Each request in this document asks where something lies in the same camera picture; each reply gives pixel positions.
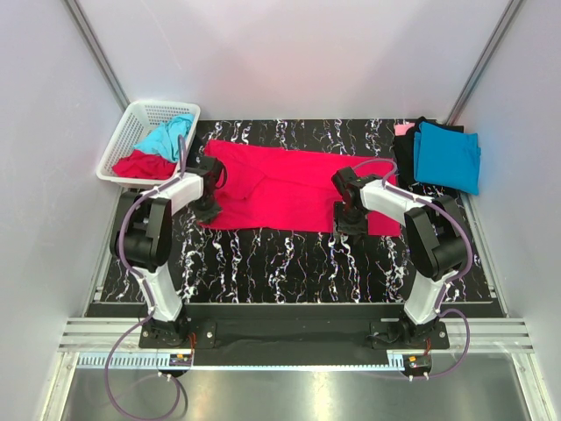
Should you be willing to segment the red t-shirt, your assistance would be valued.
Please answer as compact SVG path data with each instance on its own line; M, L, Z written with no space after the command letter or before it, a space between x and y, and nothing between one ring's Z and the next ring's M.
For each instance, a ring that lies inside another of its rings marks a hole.
M207 156L225 166L227 180L216 191L222 207L206 226L213 230L270 228L329 233L334 203L341 200L331 177L340 169L360 165L359 175L383 176L392 165L370 157L250 146L212 139Z

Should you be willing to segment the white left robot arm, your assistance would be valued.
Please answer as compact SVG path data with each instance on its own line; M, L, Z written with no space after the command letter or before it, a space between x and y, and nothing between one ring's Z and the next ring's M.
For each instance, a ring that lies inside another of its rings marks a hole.
M168 268L173 216L188 208L197 223L213 222L222 210L215 191L226 180L225 165L217 158L203 157L199 167L183 169L160 186L119 197L110 252L138 282L147 304L148 333L171 347L182 346L189 335L185 309Z

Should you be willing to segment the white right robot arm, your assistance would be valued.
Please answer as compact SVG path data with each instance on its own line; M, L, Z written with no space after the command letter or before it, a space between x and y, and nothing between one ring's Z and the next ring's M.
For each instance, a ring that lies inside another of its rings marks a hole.
M367 217L374 212L405 228L415 267L413 287L398 320L373 337L385 345L420 346L437 327L444 292L470 271L473 261L471 240L455 200L419 196L386 177L360 177L350 167L338 170L331 180L341 196L334 204L337 235L367 234Z

